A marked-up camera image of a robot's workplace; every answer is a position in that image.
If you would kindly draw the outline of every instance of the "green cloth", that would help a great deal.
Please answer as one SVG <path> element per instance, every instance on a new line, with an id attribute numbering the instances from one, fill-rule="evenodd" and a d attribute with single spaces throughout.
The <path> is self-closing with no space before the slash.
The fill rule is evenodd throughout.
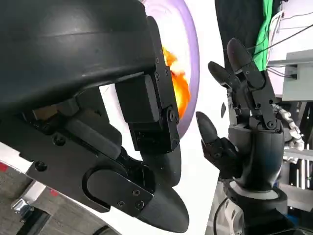
<path id="1" fill-rule="evenodd" d="M 265 50 L 258 54 L 258 52 L 266 49 L 268 47 L 268 32 L 270 21 L 272 19 L 272 8 L 273 8 L 273 0 L 263 0 L 263 14 L 265 21 L 260 29 L 259 37 L 256 41 L 256 47 L 254 52 L 254 62 L 257 65 L 260 71 L 264 71 L 266 69 L 266 60 L 268 56 L 268 51 Z"/>

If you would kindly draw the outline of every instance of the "orange object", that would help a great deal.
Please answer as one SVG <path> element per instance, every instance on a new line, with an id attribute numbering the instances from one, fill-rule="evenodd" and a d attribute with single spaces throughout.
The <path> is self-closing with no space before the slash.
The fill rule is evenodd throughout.
<path id="1" fill-rule="evenodd" d="M 172 75 L 172 81 L 174 86 L 174 92 L 176 97 L 176 103 L 178 106 L 179 111 L 179 118 L 182 119 L 188 103 L 190 101 L 190 92 L 188 83 L 185 78 L 185 72 L 179 71 L 175 72 L 172 70 L 171 66 L 174 64 L 174 62 L 177 61 L 177 57 L 170 53 L 167 49 L 163 47 L 163 53 L 165 58 L 165 64 L 170 67 L 171 69 L 171 75 Z"/>

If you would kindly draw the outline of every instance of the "metal bracket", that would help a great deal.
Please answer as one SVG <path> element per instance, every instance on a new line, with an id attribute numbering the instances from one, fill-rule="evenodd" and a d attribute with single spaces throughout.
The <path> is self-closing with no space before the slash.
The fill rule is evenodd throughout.
<path id="1" fill-rule="evenodd" d="M 12 203 L 11 208 L 15 213 L 24 217 L 29 211 L 33 211 L 31 206 L 37 198 L 42 194 L 45 189 L 45 185 L 38 181 L 33 181 L 21 195 L 21 197 Z"/>

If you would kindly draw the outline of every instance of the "wire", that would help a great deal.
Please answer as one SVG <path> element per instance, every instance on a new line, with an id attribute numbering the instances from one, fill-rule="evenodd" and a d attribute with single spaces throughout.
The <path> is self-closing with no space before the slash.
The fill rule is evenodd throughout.
<path id="1" fill-rule="evenodd" d="M 276 72 L 276 73 L 279 73 L 279 74 L 281 74 L 281 75 L 283 75 L 283 76 L 286 76 L 284 73 L 282 73 L 282 72 L 280 72 L 280 71 L 277 71 L 277 70 L 275 70 L 275 69 L 273 69 L 273 68 L 271 68 L 271 67 L 268 67 L 268 68 L 270 68 L 270 70 L 272 70 L 272 71 L 274 71 L 274 72 Z"/>
<path id="2" fill-rule="evenodd" d="M 294 16 L 291 16 L 291 17 L 289 17 L 289 18 L 282 18 L 281 20 L 282 20 L 282 21 L 284 21 L 284 20 L 290 20 L 290 19 L 292 19 L 293 17 L 307 16 L 307 15 L 310 15 L 310 14 L 313 14 L 313 12 L 309 12 L 309 13 L 306 13 L 306 14 L 294 15 Z"/>
<path id="3" fill-rule="evenodd" d="M 290 28 L 279 28 L 279 30 L 284 30 L 284 29 L 297 29 L 297 28 L 305 28 L 307 26 L 299 26 L 299 27 L 290 27 Z"/>
<path id="4" fill-rule="evenodd" d="M 286 65 L 270 65 L 268 68 L 283 68 L 286 67 Z"/>
<path id="5" fill-rule="evenodd" d="M 216 230 L 216 224 L 217 224 L 217 216 L 219 215 L 219 212 L 222 208 L 222 206 L 225 204 L 225 202 L 227 201 L 228 198 L 225 198 L 219 205 L 219 207 L 217 207 L 215 215 L 214 215 L 214 219 L 213 219 L 213 234 L 217 235 L 217 230 Z"/>
<path id="6" fill-rule="evenodd" d="M 257 45 L 255 45 L 254 47 L 248 47 L 248 48 L 246 48 L 247 50 L 251 50 L 251 49 L 254 49 L 254 48 L 256 48 L 256 47 L 258 47 L 259 45 L 262 45 L 264 42 L 265 42 L 265 40 L 266 40 L 266 38 L 268 38 L 268 34 L 269 34 L 269 29 L 267 30 L 267 32 L 266 32 L 266 37 L 264 37 L 264 39 L 263 39 L 263 41 L 262 42 L 260 42 L 259 44 L 257 44 Z"/>
<path id="7" fill-rule="evenodd" d="M 96 232 L 93 233 L 93 235 L 101 235 L 102 233 L 109 231 L 110 227 L 108 225 L 105 225 L 103 227 L 101 227 L 100 229 L 98 229 Z"/>
<path id="8" fill-rule="evenodd" d="M 289 37 L 286 37 L 285 39 L 283 39 L 283 40 L 281 40 L 281 41 L 279 41 L 279 42 L 277 42 L 277 43 L 274 43 L 273 45 L 269 46 L 268 48 L 265 48 L 264 50 L 259 51 L 259 52 L 256 53 L 255 55 L 261 54 L 263 51 L 266 51 L 266 50 L 268 50 L 268 49 L 270 49 L 270 48 L 272 48 L 272 47 L 274 47 L 274 46 L 276 46 L 276 45 L 278 45 L 278 44 L 280 44 L 280 43 L 282 43 L 282 42 L 288 40 L 289 38 L 292 38 L 292 37 L 298 35 L 299 33 L 302 33 L 303 31 L 305 31 L 305 30 L 311 28 L 312 26 L 313 26 L 313 24 L 310 25 L 310 26 L 308 26 L 308 27 L 306 27 L 306 28 L 304 28 L 304 29 L 302 29 L 302 30 L 300 30 L 299 32 L 296 32 L 295 34 L 290 35 Z"/>
<path id="9" fill-rule="evenodd" d="M 267 71 L 269 71 L 269 72 L 271 72 L 271 73 L 274 73 L 274 74 L 276 74 L 276 75 L 277 75 L 277 76 L 279 76 L 279 77 L 291 78 L 291 76 L 285 76 L 285 75 L 282 75 L 282 74 L 276 73 L 276 72 L 274 72 L 274 71 L 272 71 L 272 70 L 269 70 L 269 69 L 267 69 Z"/>

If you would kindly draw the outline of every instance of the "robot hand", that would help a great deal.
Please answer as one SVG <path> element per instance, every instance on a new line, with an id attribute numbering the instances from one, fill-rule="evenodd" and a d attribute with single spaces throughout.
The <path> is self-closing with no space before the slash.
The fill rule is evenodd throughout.
<path id="1" fill-rule="evenodd" d="M 229 140 L 219 138 L 210 119 L 197 112 L 204 156 L 223 177 L 235 178 L 249 191 L 271 190 L 281 169 L 284 135 L 273 111 L 275 96 L 266 72 L 260 72 L 236 39 L 227 46 L 234 70 L 229 74 L 210 62 L 213 77 L 227 88 L 231 125 Z"/>

